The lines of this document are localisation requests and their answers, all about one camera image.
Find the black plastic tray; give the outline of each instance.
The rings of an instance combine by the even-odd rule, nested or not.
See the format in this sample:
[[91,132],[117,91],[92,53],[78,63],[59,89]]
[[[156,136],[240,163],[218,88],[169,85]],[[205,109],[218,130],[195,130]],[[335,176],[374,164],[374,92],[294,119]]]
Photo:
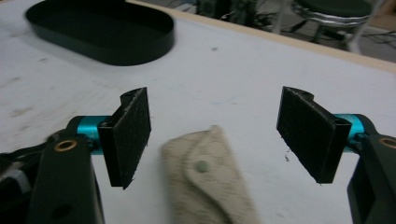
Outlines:
[[151,62],[175,42],[169,15],[121,1],[47,0],[26,18],[41,38],[113,65]]

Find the beige cloth bag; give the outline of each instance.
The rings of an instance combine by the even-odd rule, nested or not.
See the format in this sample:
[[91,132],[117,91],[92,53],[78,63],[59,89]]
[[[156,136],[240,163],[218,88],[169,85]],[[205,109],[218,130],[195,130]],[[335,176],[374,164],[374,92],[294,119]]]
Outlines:
[[176,223],[260,223],[219,126],[170,140],[162,153]]

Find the white table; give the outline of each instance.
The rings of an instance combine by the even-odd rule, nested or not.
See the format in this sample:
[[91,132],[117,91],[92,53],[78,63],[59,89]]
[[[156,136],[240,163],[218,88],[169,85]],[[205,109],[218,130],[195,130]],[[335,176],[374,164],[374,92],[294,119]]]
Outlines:
[[276,130],[282,86],[316,95],[333,113],[361,113],[396,136],[396,65],[172,10],[177,42],[138,66],[99,63],[35,36],[23,12],[0,4],[1,152],[41,143],[77,115],[110,115],[122,93],[148,87],[152,132],[127,190],[111,188],[93,157],[106,223],[172,223],[160,157],[167,140],[220,125],[264,223],[351,223],[344,154],[334,183],[318,185]]

